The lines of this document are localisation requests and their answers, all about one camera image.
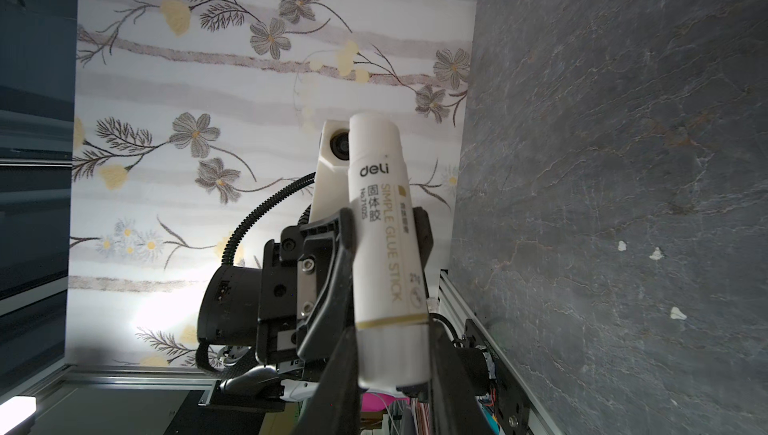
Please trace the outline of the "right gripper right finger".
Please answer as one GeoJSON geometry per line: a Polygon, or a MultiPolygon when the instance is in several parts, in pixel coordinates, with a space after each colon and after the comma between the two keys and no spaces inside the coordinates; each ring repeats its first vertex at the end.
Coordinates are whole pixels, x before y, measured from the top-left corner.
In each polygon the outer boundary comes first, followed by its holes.
{"type": "Polygon", "coordinates": [[[493,434],[477,398],[490,390],[489,370],[483,352],[455,347],[440,322],[431,322],[428,388],[433,434],[493,434]]]}

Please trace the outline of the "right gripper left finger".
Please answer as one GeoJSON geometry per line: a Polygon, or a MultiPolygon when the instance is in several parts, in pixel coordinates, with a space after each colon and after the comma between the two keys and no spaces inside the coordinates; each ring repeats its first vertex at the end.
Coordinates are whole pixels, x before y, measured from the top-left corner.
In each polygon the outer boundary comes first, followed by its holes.
{"type": "Polygon", "coordinates": [[[362,392],[358,385],[359,356],[354,327],[347,328],[309,399],[294,435],[357,435],[362,392]]]}

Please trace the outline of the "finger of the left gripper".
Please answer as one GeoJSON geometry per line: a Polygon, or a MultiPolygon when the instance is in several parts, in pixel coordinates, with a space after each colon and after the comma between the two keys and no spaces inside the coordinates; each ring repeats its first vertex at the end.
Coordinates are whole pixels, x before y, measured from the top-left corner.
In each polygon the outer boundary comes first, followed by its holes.
{"type": "Polygon", "coordinates": [[[331,357],[353,323],[352,269],[356,249],[353,210],[300,228],[297,354],[304,362],[331,357]]]}
{"type": "Polygon", "coordinates": [[[429,288],[426,280],[426,265],[434,247],[434,238],[428,212],[422,207],[413,208],[414,230],[418,245],[419,260],[425,285],[425,294],[429,296],[429,288]]]}

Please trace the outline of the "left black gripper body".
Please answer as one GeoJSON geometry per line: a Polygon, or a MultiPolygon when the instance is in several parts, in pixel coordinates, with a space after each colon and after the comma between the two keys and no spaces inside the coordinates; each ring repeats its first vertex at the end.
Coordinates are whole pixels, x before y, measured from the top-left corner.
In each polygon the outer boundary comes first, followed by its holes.
{"type": "Polygon", "coordinates": [[[304,237],[300,225],[285,228],[264,250],[256,359],[291,378],[318,382],[328,359],[304,362],[297,354],[298,260],[304,237]]]}

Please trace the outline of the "white glue stick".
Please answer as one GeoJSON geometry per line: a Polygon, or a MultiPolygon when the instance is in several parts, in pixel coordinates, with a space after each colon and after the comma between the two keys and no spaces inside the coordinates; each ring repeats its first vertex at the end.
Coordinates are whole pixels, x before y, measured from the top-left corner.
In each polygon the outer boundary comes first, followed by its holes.
{"type": "Polygon", "coordinates": [[[349,148],[358,381],[394,393],[430,379],[426,282],[409,177],[399,129],[386,117],[352,116],[349,148]]]}

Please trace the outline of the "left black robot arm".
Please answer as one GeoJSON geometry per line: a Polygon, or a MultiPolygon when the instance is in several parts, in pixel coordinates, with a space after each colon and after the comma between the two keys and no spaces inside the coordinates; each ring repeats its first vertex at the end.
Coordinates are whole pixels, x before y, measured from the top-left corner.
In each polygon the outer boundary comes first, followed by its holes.
{"type": "Polygon", "coordinates": [[[363,388],[402,391],[430,377],[424,269],[433,248],[420,208],[362,221],[349,208],[286,227],[261,268],[222,264],[202,299],[197,366],[211,346],[243,348],[222,371],[231,391],[252,366],[297,362],[316,381],[336,353],[350,355],[363,388]]]}

